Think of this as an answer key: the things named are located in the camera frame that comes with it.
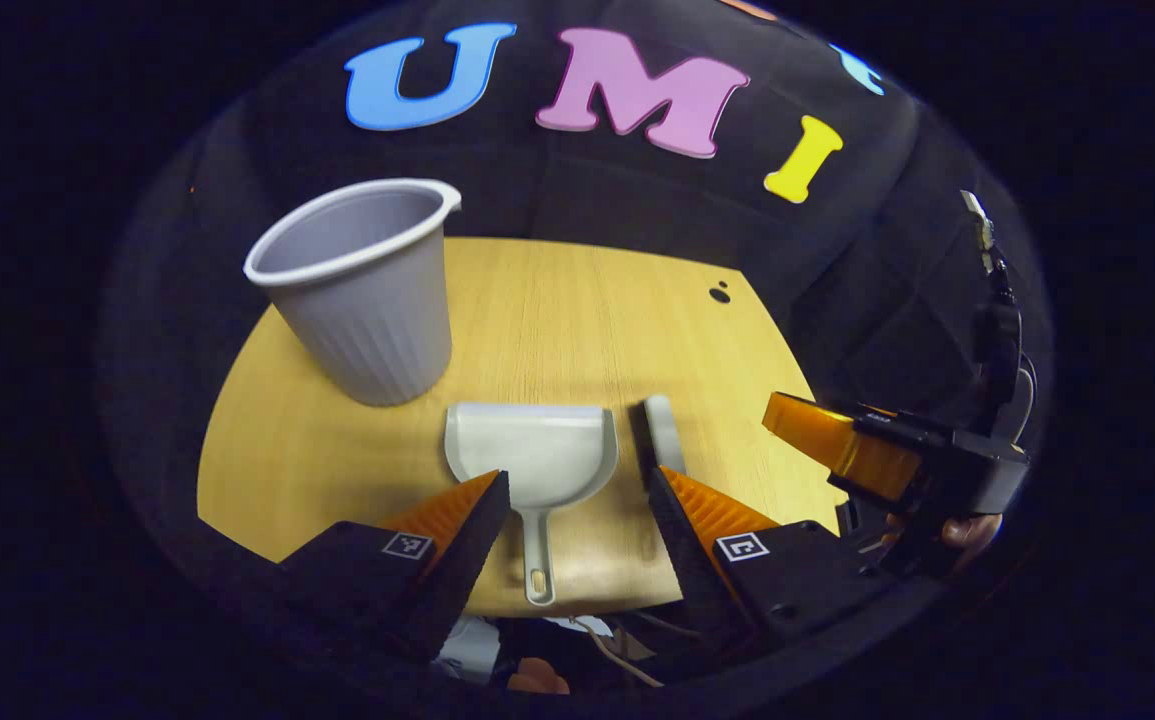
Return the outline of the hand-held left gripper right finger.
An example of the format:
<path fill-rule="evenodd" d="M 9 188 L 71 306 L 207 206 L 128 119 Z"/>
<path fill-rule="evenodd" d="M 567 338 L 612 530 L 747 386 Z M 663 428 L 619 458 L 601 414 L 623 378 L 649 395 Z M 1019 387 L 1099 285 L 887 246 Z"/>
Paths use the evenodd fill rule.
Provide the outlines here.
<path fill-rule="evenodd" d="M 690 619 L 718 651 L 806 641 L 900 582 L 824 525 L 775 524 L 666 466 L 647 500 Z"/>

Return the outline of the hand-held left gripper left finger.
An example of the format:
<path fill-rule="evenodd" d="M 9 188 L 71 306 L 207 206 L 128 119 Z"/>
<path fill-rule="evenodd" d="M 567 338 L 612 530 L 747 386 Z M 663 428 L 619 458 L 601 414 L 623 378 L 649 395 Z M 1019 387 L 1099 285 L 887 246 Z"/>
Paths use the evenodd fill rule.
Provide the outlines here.
<path fill-rule="evenodd" d="M 334 638 L 427 665 L 509 511 L 509 474 L 491 470 L 380 525 L 338 521 L 280 562 L 283 591 Z"/>

